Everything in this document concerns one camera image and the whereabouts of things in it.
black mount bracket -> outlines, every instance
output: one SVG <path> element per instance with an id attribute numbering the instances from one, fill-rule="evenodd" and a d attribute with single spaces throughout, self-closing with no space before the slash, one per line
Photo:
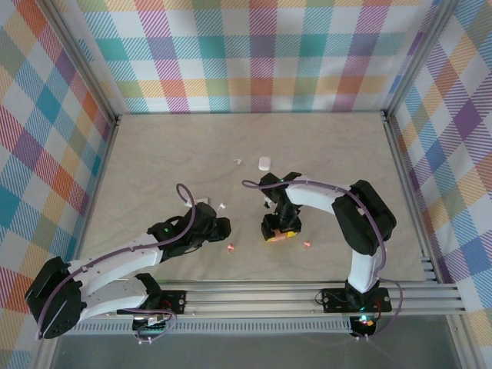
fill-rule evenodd
<path id="1" fill-rule="evenodd" d="M 147 300 L 139 307 L 142 310 L 171 310 L 176 315 L 183 315 L 186 307 L 186 291 L 181 290 L 166 290 L 163 291 L 159 287 L 159 283 L 149 274 L 140 273 L 135 277 L 145 286 L 145 291 L 148 293 Z M 135 313 L 126 310 L 117 310 L 116 314 L 133 315 Z M 148 326 L 148 320 L 133 320 L 132 329 L 138 331 L 145 329 L 149 331 L 162 331 L 165 328 L 165 321 Z"/>
<path id="2" fill-rule="evenodd" d="M 386 288 L 375 288 L 371 298 L 363 304 L 354 306 L 347 298 L 345 288 L 325 288 L 321 290 L 324 313 L 388 313 L 392 310 L 390 296 Z"/>
<path id="3" fill-rule="evenodd" d="M 291 172 L 282 179 L 272 173 L 267 173 L 260 180 L 260 185 L 273 185 L 281 181 L 292 181 L 300 177 L 301 173 Z M 298 215 L 301 212 L 300 205 L 294 205 L 287 196 L 287 184 L 276 188 L 262 189 L 261 192 L 274 202 L 277 206 L 273 214 L 266 214 L 261 222 L 261 233 L 266 241 L 275 236 L 275 232 L 280 233 L 295 232 L 299 233 L 302 228 L 301 220 Z"/>
<path id="4" fill-rule="evenodd" d="M 350 192 L 369 210 L 383 240 L 389 240 L 393 229 L 397 226 L 397 220 L 371 184 L 367 181 L 357 181 L 351 186 Z M 360 209 L 354 199 L 345 194 L 336 198 L 332 207 L 349 246 L 362 255 L 376 254 L 380 246 L 379 241 L 367 215 L 359 212 Z"/>
<path id="5" fill-rule="evenodd" d="M 360 337 L 360 336 L 372 336 L 376 333 L 377 322 L 374 322 L 372 325 L 367 325 L 367 323 L 363 323 L 358 317 L 351 317 L 351 328 L 352 332 L 351 336 Z"/>
<path id="6" fill-rule="evenodd" d="M 36 322 L 51 292 L 70 275 L 68 267 L 70 264 L 64 263 L 60 257 L 46 261 L 25 293 L 25 301 Z M 80 281 L 71 279 L 55 295 L 41 327 L 43 338 L 61 336 L 77 324 L 80 312 L 87 307 L 81 300 L 81 286 Z"/>

fabric surface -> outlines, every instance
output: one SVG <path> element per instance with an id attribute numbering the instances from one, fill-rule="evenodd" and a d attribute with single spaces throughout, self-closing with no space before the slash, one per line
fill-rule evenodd
<path id="1" fill-rule="evenodd" d="M 117 111 L 188 113 L 379 110 L 439 1 L 57 3 Z"/>
<path id="2" fill-rule="evenodd" d="M 395 129 L 434 252 L 492 367 L 492 2 L 460 2 Z"/>
<path id="3" fill-rule="evenodd" d="M 0 0 L 0 368 L 27 367 L 24 302 L 55 255 L 71 259 L 110 126 L 35 0 Z"/>

yellow object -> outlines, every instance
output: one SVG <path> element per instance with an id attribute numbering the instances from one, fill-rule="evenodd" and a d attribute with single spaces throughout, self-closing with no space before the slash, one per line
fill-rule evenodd
<path id="1" fill-rule="evenodd" d="M 278 233 L 278 232 L 275 232 L 275 236 L 272 237 L 272 238 L 267 239 L 267 242 L 276 242 L 276 241 L 284 240 L 286 238 L 292 238 L 297 233 L 299 233 L 299 232 L 294 232 L 294 231 L 289 231 L 287 233 Z"/>

beige floor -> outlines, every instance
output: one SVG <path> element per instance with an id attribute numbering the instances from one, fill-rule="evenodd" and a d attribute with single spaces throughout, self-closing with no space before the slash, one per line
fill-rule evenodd
<path id="1" fill-rule="evenodd" d="M 151 272 L 158 279 L 343 281 L 351 262 L 336 219 L 303 208 L 303 231 L 265 243 L 260 223 L 266 209 L 260 191 L 241 186 L 258 181 L 260 156 L 272 158 L 278 177 L 299 171 L 308 177 L 351 185 L 368 180 L 397 218 L 387 243 L 381 276 L 422 280 L 420 249 L 405 208 L 397 172 L 378 113 L 124 116 L 88 228 L 83 256 L 124 244 L 148 227 L 187 208 L 175 194 L 185 183 L 196 198 L 231 219 L 227 241 L 166 261 Z M 242 163 L 236 165 L 234 159 Z M 304 250 L 304 241 L 312 246 Z M 235 250 L 228 254 L 227 244 Z"/>

metal frame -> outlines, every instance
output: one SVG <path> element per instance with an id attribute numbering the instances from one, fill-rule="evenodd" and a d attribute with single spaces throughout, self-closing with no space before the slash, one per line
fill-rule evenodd
<path id="1" fill-rule="evenodd" d="M 63 17 L 52 0 L 36 0 L 41 10 L 60 38 L 68 55 L 79 70 L 82 78 L 94 95 L 105 117 L 113 124 L 111 137 L 108 141 L 105 159 L 98 175 L 95 194 L 89 204 L 89 213 L 82 228 L 75 255 L 84 240 L 86 224 L 88 224 L 94 203 L 97 200 L 99 188 L 111 156 L 111 150 L 118 133 L 118 113 L 113 111 L 111 104 L 97 78 L 91 72 L 85 57 L 78 48 L 73 35 L 65 24 Z M 441 2 L 431 27 L 417 50 L 405 76 L 400 83 L 387 113 L 382 113 L 384 130 L 393 155 L 394 163 L 401 182 L 404 199 L 417 233 L 423 255 L 422 263 L 427 281 L 401 282 L 404 289 L 402 315 L 439 314 L 446 315 L 455 347 L 463 367 L 485 367 L 483 358 L 477 348 L 473 335 L 470 333 L 470 323 L 464 315 L 463 301 L 454 284 L 443 284 L 443 276 L 437 267 L 437 259 L 431 248 L 431 243 L 425 231 L 423 219 L 417 205 L 410 179 L 404 167 L 404 160 L 398 147 L 397 138 L 392 130 L 393 116 L 417 77 L 422 65 L 439 34 L 444 29 L 452 15 L 458 0 Z M 399 298 L 398 291 L 392 284 L 383 284 L 390 292 L 391 298 Z M 314 296 L 322 288 L 340 288 L 342 283 L 325 281 L 312 282 L 280 282 L 280 281 L 173 281 L 161 283 L 165 289 L 185 289 L 187 294 L 187 310 L 180 315 L 180 322 L 172 333 L 285 333 L 286 331 L 322 331 L 347 332 L 346 314 L 325 314 L 322 307 L 314 302 Z M 130 334 L 132 317 L 122 317 L 116 314 L 95 317 L 78 324 L 68 334 Z M 270 324 L 251 326 L 247 324 Z M 31 367 L 50 367 L 55 352 L 57 339 L 44 340 L 34 356 Z"/>
<path id="2" fill-rule="evenodd" d="M 407 97 L 408 92 L 410 91 L 411 86 L 415 81 L 415 78 L 418 76 L 420 70 L 422 69 L 422 66 L 424 66 L 425 62 L 427 61 L 432 48 L 436 44 L 441 32 L 444 30 L 444 27 L 446 27 L 450 17 L 454 12 L 454 9 L 457 7 L 458 2 L 459 0 L 445 0 L 440 2 L 439 9 L 437 10 L 436 15 L 434 16 L 432 21 L 430 21 L 429 29 L 422 37 L 421 43 L 419 44 L 418 49 L 416 50 L 407 71 L 401 79 L 401 82 L 398 85 L 397 90 L 387 107 L 387 113 L 389 116 L 392 116 L 396 113 L 398 107 Z"/>
<path id="3" fill-rule="evenodd" d="M 425 231 L 424 219 L 418 206 L 415 192 L 412 188 L 410 177 L 405 168 L 402 151 L 400 150 L 397 136 L 392 128 L 397 124 L 394 116 L 388 117 L 385 111 L 381 112 L 384 131 L 386 132 L 387 141 L 390 146 L 391 154 L 393 155 L 394 163 L 400 178 L 402 191 L 404 193 L 407 209 L 414 224 L 417 238 L 421 246 L 422 255 L 429 257 L 430 263 L 433 265 L 436 280 L 440 285 L 444 284 L 444 277 L 439 264 L 437 263 L 436 255 L 431 247 L 431 241 Z M 471 325 L 466 314 L 446 314 L 447 322 L 450 327 L 451 337 L 454 341 L 454 346 L 460 358 L 462 367 L 474 369 L 486 367 L 484 358 L 480 352 L 477 341 L 471 332 Z"/>
<path id="4" fill-rule="evenodd" d="M 98 103 L 106 120 L 111 122 L 112 125 L 116 125 L 120 113 L 114 111 L 111 107 L 111 103 L 100 86 L 98 79 L 92 73 L 84 54 L 78 47 L 78 43 L 70 32 L 69 27 L 65 24 L 58 8 L 53 4 L 52 0 L 36 0 L 36 2 L 60 39 L 63 49 L 74 63 L 75 69 L 77 69 L 88 90 L 92 93 L 94 100 Z"/>

